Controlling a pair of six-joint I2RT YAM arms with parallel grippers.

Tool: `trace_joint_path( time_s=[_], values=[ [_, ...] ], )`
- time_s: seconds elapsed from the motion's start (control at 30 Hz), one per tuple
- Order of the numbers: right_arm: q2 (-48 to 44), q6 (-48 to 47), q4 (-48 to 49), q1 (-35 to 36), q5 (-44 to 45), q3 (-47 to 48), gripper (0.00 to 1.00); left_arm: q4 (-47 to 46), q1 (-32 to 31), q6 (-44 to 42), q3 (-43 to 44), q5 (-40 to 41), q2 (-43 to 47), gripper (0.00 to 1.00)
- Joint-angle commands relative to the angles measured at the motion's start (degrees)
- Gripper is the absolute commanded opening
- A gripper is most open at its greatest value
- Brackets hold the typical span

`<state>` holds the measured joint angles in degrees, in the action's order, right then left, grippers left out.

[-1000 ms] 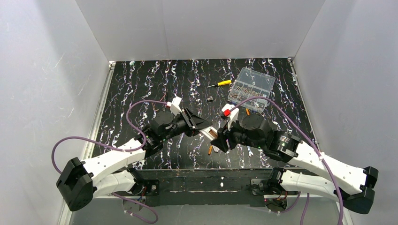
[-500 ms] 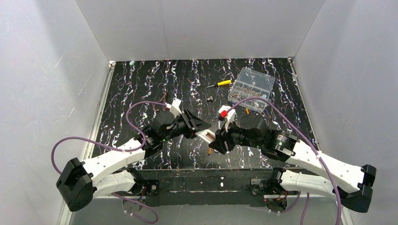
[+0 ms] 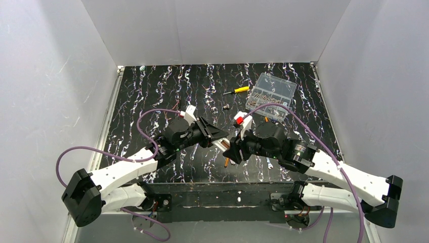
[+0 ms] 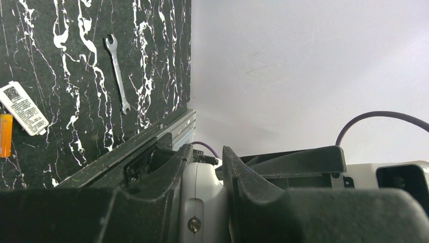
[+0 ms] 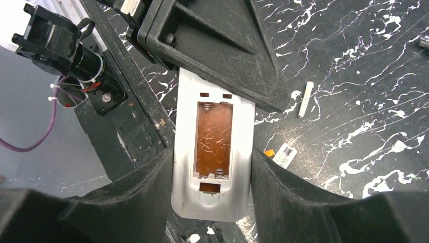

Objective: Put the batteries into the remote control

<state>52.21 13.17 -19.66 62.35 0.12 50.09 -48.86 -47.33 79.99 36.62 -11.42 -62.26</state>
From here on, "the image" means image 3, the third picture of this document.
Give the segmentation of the white remote control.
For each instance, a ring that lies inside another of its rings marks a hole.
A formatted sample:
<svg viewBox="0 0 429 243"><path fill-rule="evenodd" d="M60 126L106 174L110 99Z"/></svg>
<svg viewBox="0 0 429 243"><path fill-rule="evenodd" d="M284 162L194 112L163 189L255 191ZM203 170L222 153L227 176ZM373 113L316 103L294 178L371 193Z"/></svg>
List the white remote control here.
<svg viewBox="0 0 429 243"><path fill-rule="evenodd" d="M218 148L222 153L230 147L229 140L227 138L220 138L211 142L216 148ZM236 165L236 163L229 161L228 165Z"/></svg>

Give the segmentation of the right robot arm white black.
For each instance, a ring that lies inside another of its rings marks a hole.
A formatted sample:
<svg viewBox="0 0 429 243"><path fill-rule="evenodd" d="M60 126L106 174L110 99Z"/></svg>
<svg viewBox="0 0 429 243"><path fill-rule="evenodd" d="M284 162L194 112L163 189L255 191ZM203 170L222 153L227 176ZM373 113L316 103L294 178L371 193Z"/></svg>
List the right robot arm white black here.
<svg viewBox="0 0 429 243"><path fill-rule="evenodd" d="M378 226L396 226L403 187L403 179L399 176L375 176L341 161L335 163L326 152L298 137L288 137L281 126L272 122L260 124L254 130L242 129L229 140L229 147L223 152L224 157L237 164L252 155L275 159L289 171L335 185L329 188L297 182L288 195L289 201L295 200L304 206L362 211L368 221Z"/></svg>

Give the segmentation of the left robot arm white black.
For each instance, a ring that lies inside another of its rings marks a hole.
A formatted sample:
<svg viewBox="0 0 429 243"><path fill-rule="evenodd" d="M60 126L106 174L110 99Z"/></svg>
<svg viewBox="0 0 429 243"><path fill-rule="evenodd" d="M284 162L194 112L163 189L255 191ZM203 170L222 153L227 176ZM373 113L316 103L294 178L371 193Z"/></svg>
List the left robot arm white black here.
<svg viewBox="0 0 429 243"><path fill-rule="evenodd" d="M129 158L99 170L76 171L61 199L78 227L91 224L106 211L142 207L146 200L154 200L154 194L142 183L129 182L168 165L187 147L197 144L225 150L228 134L202 117L191 123L176 118L156 136L156 145L147 145Z"/></svg>

